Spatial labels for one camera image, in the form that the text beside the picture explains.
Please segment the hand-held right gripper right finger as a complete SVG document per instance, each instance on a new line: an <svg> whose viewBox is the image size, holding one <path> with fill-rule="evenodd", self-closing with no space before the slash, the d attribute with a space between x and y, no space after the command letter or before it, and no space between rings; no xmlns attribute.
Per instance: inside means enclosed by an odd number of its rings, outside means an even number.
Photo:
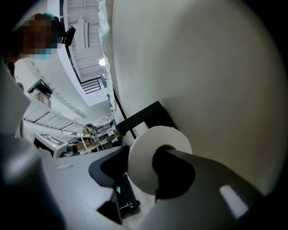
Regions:
<svg viewBox="0 0 288 230"><path fill-rule="evenodd" d="M141 230L239 230L263 198L225 165L167 146L157 149L152 167L156 202Z"/></svg>

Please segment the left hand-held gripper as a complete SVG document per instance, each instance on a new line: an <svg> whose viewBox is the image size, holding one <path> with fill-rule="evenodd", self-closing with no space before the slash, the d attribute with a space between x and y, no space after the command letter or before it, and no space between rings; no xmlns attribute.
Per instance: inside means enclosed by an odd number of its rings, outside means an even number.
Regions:
<svg viewBox="0 0 288 230"><path fill-rule="evenodd" d="M33 143L37 148L49 151L53 158L70 157L80 154L76 144L69 144L49 134L34 134Z"/></svg>

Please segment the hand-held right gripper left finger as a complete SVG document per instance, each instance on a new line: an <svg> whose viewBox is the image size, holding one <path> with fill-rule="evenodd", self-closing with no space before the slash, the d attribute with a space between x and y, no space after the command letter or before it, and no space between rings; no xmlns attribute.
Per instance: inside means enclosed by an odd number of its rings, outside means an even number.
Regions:
<svg viewBox="0 0 288 230"><path fill-rule="evenodd" d="M45 150L40 157L49 179L63 179L69 191L108 219L122 223L117 183L127 169L129 148L116 147L92 154L52 158Z"/></svg>

